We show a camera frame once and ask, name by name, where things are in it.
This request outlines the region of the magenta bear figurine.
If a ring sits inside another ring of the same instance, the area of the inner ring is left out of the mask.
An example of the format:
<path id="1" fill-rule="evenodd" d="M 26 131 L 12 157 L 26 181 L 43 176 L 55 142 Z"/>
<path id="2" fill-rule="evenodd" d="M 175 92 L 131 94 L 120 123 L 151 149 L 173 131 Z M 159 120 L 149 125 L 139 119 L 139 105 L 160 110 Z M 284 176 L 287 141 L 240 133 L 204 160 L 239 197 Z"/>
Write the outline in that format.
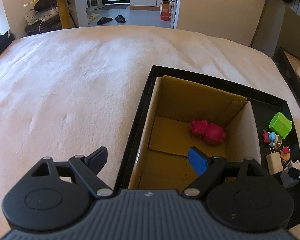
<path id="1" fill-rule="evenodd" d="M 223 127 L 209 123 L 207 120 L 193 120 L 190 124 L 190 131 L 195 137 L 211 146 L 222 144 L 227 136 Z"/>

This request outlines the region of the white USB charger plug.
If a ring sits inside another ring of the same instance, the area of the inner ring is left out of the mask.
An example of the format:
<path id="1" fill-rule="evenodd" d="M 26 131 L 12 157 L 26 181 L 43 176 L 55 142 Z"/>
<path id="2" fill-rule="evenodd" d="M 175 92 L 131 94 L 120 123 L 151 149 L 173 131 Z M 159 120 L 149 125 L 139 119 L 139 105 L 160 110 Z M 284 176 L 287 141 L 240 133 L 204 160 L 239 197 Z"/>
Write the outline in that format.
<path id="1" fill-rule="evenodd" d="M 266 156 L 266 160 L 270 175 L 274 175 L 283 171 L 280 151 L 268 154 Z"/>

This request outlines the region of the brown girl figurine pink hat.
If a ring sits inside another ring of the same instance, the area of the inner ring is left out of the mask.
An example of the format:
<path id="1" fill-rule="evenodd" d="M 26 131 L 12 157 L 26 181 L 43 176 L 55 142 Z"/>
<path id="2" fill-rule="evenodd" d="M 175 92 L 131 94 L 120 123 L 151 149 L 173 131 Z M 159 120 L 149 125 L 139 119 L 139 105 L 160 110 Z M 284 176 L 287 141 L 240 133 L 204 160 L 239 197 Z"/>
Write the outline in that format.
<path id="1" fill-rule="evenodd" d="M 288 146 L 284 146 L 280 151 L 280 157 L 283 163 L 288 163 L 290 160 L 291 149 Z"/>

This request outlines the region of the black shallow tray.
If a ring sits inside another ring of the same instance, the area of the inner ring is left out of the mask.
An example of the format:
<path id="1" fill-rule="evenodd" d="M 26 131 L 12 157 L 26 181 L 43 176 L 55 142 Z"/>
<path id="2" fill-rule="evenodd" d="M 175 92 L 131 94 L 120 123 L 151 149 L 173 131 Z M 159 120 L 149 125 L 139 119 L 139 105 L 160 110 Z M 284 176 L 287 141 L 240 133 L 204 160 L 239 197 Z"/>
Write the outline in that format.
<path id="1" fill-rule="evenodd" d="M 300 147 L 287 103 L 216 77 L 153 66 L 115 190 L 177 190 L 218 223 L 263 233 L 300 223 Z"/>

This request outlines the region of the small gold clear toy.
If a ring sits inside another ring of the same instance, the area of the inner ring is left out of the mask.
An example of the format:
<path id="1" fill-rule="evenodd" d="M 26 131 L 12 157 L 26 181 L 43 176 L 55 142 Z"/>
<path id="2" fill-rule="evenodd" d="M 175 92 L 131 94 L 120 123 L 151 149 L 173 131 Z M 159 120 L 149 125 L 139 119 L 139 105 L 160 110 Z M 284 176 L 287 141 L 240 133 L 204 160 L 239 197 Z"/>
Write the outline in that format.
<path id="1" fill-rule="evenodd" d="M 274 140 L 274 149 L 278 150 L 282 145 L 282 138 L 280 136 L 276 136 L 276 139 Z"/>

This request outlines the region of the brown cardboard box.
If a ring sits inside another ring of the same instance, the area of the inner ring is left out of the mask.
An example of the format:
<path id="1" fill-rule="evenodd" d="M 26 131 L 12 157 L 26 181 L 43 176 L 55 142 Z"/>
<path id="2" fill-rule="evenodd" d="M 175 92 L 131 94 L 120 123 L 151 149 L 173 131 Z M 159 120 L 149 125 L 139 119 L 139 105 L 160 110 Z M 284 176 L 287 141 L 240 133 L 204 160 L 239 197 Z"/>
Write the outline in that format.
<path id="1" fill-rule="evenodd" d="M 210 146 L 193 135 L 193 120 L 221 126 L 226 139 Z M 155 81 L 130 189 L 178 189 L 197 178 L 188 161 L 196 147 L 208 156 L 231 162 L 246 157 L 261 161 L 260 143 L 251 103 L 247 98 L 171 76 Z"/>

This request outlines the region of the small blue red figurine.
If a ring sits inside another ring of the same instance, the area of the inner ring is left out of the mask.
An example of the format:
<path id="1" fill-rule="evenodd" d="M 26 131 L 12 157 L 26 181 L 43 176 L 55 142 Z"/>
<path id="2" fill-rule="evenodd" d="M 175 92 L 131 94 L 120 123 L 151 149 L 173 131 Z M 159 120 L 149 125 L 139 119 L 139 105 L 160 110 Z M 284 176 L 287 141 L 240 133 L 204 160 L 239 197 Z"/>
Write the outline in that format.
<path id="1" fill-rule="evenodd" d="M 263 131 L 263 141 L 270 147 L 274 147 L 278 142 L 279 136 L 275 132 Z"/>

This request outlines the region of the green toy house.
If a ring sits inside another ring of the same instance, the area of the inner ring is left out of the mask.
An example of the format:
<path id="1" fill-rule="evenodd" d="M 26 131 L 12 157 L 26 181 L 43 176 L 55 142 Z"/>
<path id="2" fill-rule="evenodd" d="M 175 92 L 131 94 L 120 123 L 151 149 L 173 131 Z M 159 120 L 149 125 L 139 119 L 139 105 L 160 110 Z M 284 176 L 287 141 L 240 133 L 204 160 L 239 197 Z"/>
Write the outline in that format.
<path id="1" fill-rule="evenodd" d="M 281 112 L 278 112 L 274 115 L 268 128 L 279 135 L 282 139 L 285 139 L 292 130 L 293 122 L 290 121 L 286 116 Z"/>

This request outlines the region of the white fluffy blanket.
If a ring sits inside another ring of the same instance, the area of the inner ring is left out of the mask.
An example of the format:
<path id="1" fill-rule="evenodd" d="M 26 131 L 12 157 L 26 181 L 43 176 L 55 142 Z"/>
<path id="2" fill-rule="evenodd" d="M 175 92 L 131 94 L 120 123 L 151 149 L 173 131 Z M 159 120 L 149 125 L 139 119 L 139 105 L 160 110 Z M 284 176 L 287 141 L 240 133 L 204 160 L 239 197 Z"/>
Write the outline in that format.
<path id="1" fill-rule="evenodd" d="M 286 100 L 300 145 L 300 107 L 264 53 L 223 38 L 159 27 L 119 25 L 20 38 L 0 55 L 0 238 L 10 227 L 6 193 L 42 157 L 88 155 L 108 161 L 114 186 L 153 65 L 240 83 Z"/>

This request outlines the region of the black tray with cardboard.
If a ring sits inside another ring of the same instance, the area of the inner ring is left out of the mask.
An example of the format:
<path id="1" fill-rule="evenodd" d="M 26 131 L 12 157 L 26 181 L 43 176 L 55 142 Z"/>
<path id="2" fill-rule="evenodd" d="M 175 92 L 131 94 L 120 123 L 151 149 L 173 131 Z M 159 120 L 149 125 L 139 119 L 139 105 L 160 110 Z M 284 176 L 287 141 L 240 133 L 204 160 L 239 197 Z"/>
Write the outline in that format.
<path id="1" fill-rule="evenodd" d="M 300 102 L 300 77 L 296 73 L 300 68 L 300 58 L 284 48 L 279 48 L 276 61 L 279 72 Z"/>

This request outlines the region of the black slipper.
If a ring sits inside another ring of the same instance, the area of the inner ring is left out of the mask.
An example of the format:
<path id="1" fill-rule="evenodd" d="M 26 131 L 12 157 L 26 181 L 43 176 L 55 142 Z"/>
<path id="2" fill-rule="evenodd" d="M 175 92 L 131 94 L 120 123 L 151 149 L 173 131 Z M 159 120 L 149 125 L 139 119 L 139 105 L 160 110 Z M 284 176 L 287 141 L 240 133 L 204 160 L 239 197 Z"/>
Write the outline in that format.
<path id="1" fill-rule="evenodd" d="M 122 15 L 117 15 L 115 17 L 115 21 L 118 23 L 118 24 L 124 24 L 126 23 L 126 19 L 122 16 Z"/>
<path id="2" fill-rule="evenodd" d="M 108 22 L 111 22 L 113 20 L 112 17 L 102 17 L 97 21 L 97 25 L 104 25 Z"/>

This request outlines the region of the orange cardboard box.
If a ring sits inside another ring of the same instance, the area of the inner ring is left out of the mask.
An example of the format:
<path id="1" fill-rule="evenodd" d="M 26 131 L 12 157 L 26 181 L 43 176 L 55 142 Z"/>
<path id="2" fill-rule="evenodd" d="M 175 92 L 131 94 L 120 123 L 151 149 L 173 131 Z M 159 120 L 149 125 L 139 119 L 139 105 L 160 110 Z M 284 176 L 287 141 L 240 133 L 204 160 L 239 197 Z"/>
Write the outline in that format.
<path id="1" fill-rule="evenodd" d="M 169 0 L 162 0 L 160 3 L 160 19 L 162 21 L 171 20 Z"/>

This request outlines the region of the gold round side table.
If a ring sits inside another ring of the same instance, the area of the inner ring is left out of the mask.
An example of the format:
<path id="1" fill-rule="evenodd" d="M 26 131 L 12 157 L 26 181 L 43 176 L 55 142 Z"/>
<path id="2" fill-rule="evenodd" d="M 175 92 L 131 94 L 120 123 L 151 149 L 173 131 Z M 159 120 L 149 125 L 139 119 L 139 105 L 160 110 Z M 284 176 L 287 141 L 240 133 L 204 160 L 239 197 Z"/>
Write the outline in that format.
<path id="1" fill-rule="evenodd" d="M 27 2 L 23 4 L 23 8 L 38 1 L 40 0 L 32 0 L 30 2 Z M 57 2 L 57 8 L 58 8 L 58 13 L 59 13 L 59 18 L 61 20 L 62 28 L 63 29 L 71 28 L 71 19 L 70 19 L 69 7 L 68 7 L 68 0 L 56 0 L 56 2 Z"/>

